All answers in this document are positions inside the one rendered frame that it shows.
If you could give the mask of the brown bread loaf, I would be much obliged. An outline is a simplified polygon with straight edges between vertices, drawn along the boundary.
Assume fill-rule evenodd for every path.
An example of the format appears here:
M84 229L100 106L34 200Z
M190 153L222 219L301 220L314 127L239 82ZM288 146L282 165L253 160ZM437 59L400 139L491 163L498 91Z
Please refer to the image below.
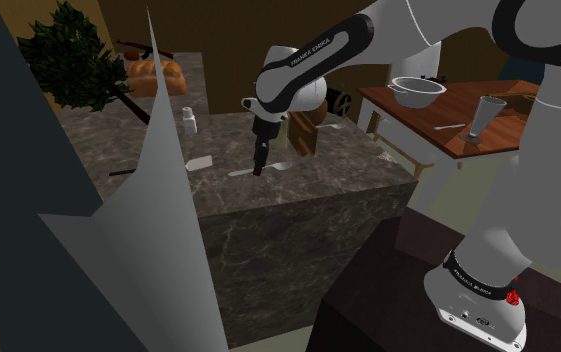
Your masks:
M161 60L163 76L169 96L187 93L186 80L181 67L173 61ZM127 84L132 97L155 96L158 90L155 63L150 60L131 62L127 68Z

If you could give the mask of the dark green leafy plant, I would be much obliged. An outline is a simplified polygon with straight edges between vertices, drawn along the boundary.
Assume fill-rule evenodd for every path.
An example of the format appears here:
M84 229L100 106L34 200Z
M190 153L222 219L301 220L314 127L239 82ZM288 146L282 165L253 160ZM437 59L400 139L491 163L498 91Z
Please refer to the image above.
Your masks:
M51 17L51 25L30 25L31 38L17 39L41 90L63 107L89 107L93 112L119 99L147 124L150 115L128 97L124 61L111 57L89 18L67 1L59 2Z

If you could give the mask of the small white bottle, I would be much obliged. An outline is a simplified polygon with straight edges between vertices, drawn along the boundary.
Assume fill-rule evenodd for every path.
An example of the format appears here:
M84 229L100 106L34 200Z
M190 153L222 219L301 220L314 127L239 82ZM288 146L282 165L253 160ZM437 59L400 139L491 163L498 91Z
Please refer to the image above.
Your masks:
M183 107L183 124L187 134L197 133L197 121L191 107Z

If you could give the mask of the brown wooden box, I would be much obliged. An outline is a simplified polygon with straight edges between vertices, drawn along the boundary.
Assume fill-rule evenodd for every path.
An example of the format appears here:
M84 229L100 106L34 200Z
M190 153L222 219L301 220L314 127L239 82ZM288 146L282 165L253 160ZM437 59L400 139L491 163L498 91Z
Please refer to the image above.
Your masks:
M314 155L319 129L324 120L315 111L290 112L288 139L300 156Z

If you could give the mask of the black round device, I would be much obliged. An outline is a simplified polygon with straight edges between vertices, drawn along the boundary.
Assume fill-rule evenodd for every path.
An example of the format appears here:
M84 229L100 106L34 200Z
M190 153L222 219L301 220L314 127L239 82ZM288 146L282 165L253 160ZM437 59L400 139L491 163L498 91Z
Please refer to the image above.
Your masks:
M349 93L329 88L326 92L328 103L327 111L337 116L345 117L352 105L352 97Z

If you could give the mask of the dark robot stand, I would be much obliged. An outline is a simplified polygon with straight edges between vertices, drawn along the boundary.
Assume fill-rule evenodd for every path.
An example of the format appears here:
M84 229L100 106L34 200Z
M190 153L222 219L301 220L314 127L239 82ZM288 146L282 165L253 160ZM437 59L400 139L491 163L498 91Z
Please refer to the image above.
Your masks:
M424 275L463 236L412 209L382 221L324 295L306 352L497 352L443 323ZM519 276L523 352L561 352L561 283Z

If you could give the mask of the brown and black toy rifle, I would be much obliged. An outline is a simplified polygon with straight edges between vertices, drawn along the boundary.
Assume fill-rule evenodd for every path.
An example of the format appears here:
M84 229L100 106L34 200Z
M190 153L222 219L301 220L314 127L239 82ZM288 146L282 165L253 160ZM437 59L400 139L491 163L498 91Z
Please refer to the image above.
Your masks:
M140 56L141 59L147 59L151 54L154 54L154 53L158 53L159 55L165 56L169 59L174 58L172 53L164 52L164 51L161 51L161 50L154 50L151 46L147 46L147 45L144 45L144 44L128 42L128 41L121 41L119 39L116 40L116 43L143 50L144 53Z

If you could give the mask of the wooden table with white legs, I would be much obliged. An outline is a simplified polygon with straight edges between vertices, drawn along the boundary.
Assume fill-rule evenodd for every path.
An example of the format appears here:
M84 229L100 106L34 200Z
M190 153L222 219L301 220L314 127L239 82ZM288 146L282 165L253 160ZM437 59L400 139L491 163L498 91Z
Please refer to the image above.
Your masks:
M528 115L506 108L482 131L482 142L468 143L459 135L469 130L479 98L490 93L537 93L539 86L524 80L447 83L446 91L423 109L398 104L387 87L359 88L362 98L357 125L367 132L374 125L373 138L410 161L414 176L434 165L462 163L479 157L515 152Z

